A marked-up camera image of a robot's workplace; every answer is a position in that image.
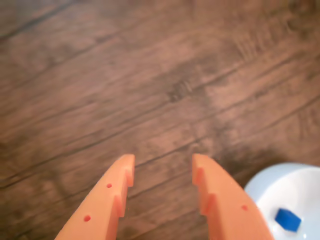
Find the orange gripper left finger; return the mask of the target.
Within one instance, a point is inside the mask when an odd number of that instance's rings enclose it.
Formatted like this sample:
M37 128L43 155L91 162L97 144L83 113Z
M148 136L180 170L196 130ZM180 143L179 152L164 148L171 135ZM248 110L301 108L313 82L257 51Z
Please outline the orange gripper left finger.
M104 173L71 215L56 240L115 240L134 184L135 156L124 154Z

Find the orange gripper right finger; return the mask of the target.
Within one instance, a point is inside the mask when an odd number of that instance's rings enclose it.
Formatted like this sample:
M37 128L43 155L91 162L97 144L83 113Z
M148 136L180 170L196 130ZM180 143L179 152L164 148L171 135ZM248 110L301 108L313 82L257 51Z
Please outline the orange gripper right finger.
M266 221L254 201L215 160L192 156L192 183L199 210L206 216L210 240L271 240Z

